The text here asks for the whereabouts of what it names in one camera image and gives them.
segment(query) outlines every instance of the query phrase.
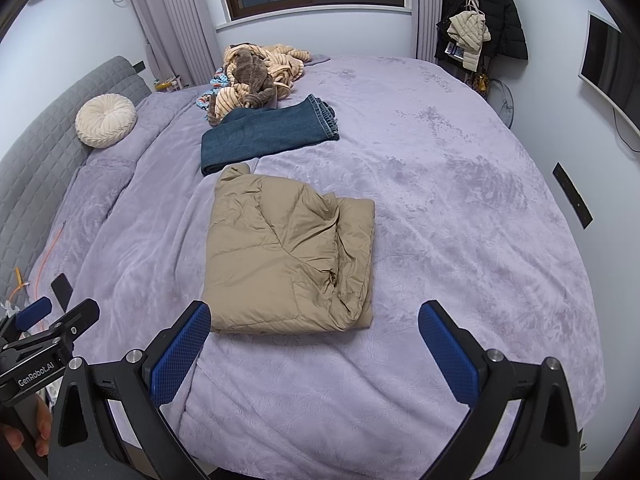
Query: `blue denim jeans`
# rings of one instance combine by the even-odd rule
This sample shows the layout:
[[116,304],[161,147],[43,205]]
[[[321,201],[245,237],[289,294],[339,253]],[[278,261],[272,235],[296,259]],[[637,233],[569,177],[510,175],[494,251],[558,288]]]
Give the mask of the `blue denim jeans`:
[[236,108],[202,136],[200,170],[206,176],[233,162],[339,138],[333,110],[311,94],[288,108]]

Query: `curtain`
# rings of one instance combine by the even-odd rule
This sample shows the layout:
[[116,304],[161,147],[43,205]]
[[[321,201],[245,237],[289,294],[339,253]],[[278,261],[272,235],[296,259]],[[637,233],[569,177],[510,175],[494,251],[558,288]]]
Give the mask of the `curtain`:
[[442,0],[411,0],[413,53],[416,59],[435,62]]
[[151,72],[179,75],[185,85],[209,82],[222,65],[206,0],[132,0],[145,33]]

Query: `tv screen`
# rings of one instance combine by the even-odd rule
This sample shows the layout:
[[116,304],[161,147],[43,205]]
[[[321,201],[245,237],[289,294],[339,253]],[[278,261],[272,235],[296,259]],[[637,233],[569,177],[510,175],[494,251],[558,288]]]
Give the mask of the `tv screen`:
[[581,77],[603,93],[640,135],[640,52],[629,38],[593,14]]

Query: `black down coat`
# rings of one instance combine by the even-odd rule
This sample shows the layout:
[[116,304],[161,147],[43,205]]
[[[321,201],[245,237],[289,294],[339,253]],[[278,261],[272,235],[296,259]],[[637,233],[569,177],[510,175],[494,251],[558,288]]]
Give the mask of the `black down coat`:
[[[436,50],[438,59],[454,62],[453,58],[444,53],[450,41],[447,29],[450,17],[465,10],[465,4],[466,0],[442,1],[442,20],[438,24],[440,33]],[[491,41],[482,46],[482,56],[494,57],[503,54],[517,59],[528,59],[527,43],[513,0],[479,0],[479,7],[484,12],[486,25],[491,33]]]

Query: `finger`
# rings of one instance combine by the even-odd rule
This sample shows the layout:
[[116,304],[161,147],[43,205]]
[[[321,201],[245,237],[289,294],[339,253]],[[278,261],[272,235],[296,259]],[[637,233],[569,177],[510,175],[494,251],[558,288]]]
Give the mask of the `finger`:
[[9,446],[11,446],[11,449],[18,451],[24,442],[22,433],[6,424],[0,424],[0,430],[2,430],[2,434],[4,434],[4,437],[9,443]]
[[36,426],[44,440],[49,440],[51,436],[51,420],[52,415],[46,403],[40,396],[38,397],[36,409]]
[[49,441],[41,436],[36,440],[36,453],[38,456],[47,456],[49,454]]

